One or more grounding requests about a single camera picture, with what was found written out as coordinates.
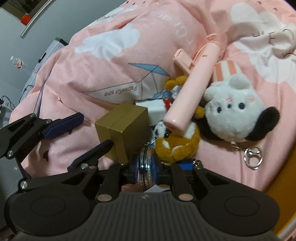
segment bedding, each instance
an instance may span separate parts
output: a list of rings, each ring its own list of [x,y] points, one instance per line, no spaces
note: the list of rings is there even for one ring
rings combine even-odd
[[[258,190],[274,179],[296,137],[296,14],[283,0],[128,0],[76,33],[42,66],[35,87],[12,112],[13,122],[33,112],[44,84],[40,118],[85,116],[82,126],[42,140],[22,165],[33,177],[67,171],[99,143],[94,122],[121,102],[167,98],[164,83],[182,75],[172,57],[191,57],[216,34],[223,60],[238,64],[280,122],[257,145],[264,154],[251,170],[228,142],[201,140],[196,158],[205,168]],[[99,168],[112,161],[103,157]],[[126,187],[139,191],[139,185]]]

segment water bottle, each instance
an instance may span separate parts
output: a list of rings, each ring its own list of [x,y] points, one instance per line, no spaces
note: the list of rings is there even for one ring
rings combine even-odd
[[[22,69],[28,75],[32,74],[33,70],[29,69],[28,65],[20,58],[11,56],[10,60],[13,62],[17,69]]]

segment gray wall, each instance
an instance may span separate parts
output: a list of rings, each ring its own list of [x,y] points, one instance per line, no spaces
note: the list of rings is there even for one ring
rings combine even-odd
[[[28,75],[16,69],[10,57],[24,60],[33,68],[55,38],[70,38],[92,21],[123,3],[123,0],[54,0],[27,35],[20,34],[24,25],[0,9],[0,95],[18,104]]]

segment pink tube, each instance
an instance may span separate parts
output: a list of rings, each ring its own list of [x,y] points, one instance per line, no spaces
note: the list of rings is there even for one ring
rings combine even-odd
[[[169,130],[183,133],[188,127],[211,79],[220,53],[218,44],[209,42],[205,45],[191,74],[163,119]]]

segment pink handheld device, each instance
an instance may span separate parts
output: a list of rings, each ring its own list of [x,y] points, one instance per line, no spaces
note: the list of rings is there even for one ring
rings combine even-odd
[[[182,49],[176,52],[174,62],[189,77],[163,119],[169,130],[180,133],[186,130],[212,77],[220,54],[220,45],[214,41],[205,44],[193,60]]]

